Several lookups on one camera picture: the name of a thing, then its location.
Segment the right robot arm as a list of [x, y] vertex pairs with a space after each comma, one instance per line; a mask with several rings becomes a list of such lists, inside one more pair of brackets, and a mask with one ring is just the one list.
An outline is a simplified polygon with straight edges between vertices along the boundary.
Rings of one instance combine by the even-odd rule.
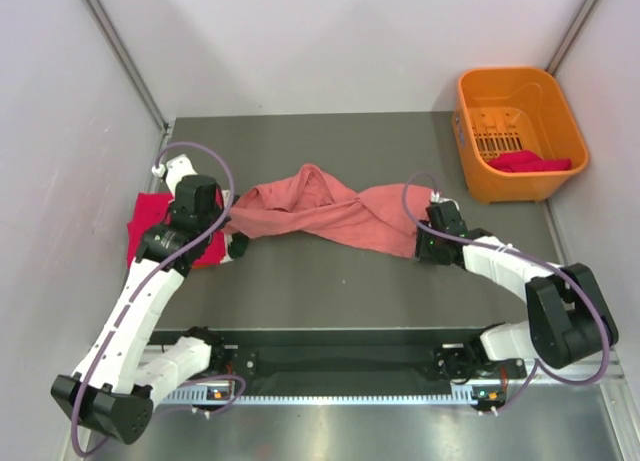
[[467, 351], [469, 369], [487, 377], [504, 360], [537, 358], [561, 369], [615, 346], [619, 332], [592, 270], [534, 261], [483, 229], [470, 230], [452, 200], [426, 208], [415, 257], [457, 266], [492, 281], [526, 305], [528, 320], [485, 329]]

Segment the folded dark green t shirt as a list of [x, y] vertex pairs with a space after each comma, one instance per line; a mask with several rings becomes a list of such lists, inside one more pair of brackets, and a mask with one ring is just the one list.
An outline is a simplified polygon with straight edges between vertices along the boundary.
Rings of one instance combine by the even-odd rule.
[[249, 246], [249, 242], [250, 242], [249, 237], [234, 227], [229, 228], [227, 234], [230, 234], [233, 236], [232, 250], [233, 250], [234, 260], [243, 257]]

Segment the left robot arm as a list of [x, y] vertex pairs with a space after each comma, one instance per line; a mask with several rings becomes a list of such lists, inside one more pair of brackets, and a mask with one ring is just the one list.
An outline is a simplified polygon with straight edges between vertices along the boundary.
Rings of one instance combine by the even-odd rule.
[[214, 178], [185, 175], [171, 187], [168, 217], [142, 236], [116, 305], [98, 339], [70, 375], [59, 375], [51, 396], [76, 427], [130, 445], [154, 409], [192, 376], [216, 377], [227, 355], [213, 335], [192, 328], [146, 365], [145, 347], [168, 301], [224, 224]]

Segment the folded white t shirt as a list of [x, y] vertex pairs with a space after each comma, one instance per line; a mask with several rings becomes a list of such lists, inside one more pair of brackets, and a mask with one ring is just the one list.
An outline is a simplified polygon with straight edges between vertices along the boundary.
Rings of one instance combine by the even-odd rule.
[[225, 241], [225, 256], [221, 259], [221, 263], [228, 263], [234, 260], [232, 244], [233, 244], [233, 236], [230, 234], [224, 235]]

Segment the magenta t shirt in basket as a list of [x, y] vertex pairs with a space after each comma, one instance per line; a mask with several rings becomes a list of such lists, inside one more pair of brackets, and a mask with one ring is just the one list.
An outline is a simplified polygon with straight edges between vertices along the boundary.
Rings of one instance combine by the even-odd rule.
[[500, 154], [489, 160], [488, 165], [506, 173], [554, 172], [572, 169], [570, 159], [543, 159], [528, 150]]

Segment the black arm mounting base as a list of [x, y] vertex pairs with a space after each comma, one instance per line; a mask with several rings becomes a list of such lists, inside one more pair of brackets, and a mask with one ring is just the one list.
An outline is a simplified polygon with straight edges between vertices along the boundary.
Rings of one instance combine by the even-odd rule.
[[222, 330], [250, 395], [443, 394], [526, 376], [520, 360], [491, 362], [477, 328]]

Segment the salmon pink t shirt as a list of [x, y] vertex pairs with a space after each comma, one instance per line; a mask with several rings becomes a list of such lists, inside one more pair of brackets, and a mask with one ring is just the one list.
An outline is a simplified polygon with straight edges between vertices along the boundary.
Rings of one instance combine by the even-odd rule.
[[411, 258], [417, 226], [432, 190], [412, 185], [408, 210], [404, 185], [388, 184], [356, 192], [313, 164], [295, 175], [251, 188], [230, 210], [223, 232], [250, 239], [305, 232], [352, 248]]

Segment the folded magenta t shirt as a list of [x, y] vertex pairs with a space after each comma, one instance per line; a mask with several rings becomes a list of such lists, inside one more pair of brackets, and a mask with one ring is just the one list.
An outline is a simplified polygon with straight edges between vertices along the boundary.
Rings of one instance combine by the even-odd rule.
[[[134, 261], [143, 234], [154, 225], [164, 222], [168, 217], [168, 208], [172, 200], [173, 196], [170, 193], [138, 194], [132, 218], [127, 223], [127, 266], [130, 266]], [[204, 254], [195, 261], [194, 268], [201, 269], [220, 265], [224, 260], [229, 260], [227, 242], [224, 234], [216, 232]]]

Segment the orange plastic basket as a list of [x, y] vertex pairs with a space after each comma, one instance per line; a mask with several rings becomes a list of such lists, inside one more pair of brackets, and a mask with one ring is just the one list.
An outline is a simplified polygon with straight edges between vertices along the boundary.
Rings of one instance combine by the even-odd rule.
[[[535, 67], [472, 69], [457, 82], [452, 125], [465, 181], [479, 202], [544, 201], [581, 173], [590, 154], [553, 76]], [[488, 161], [528, 150], [570, 159], [572, 169], [506, 173]]]

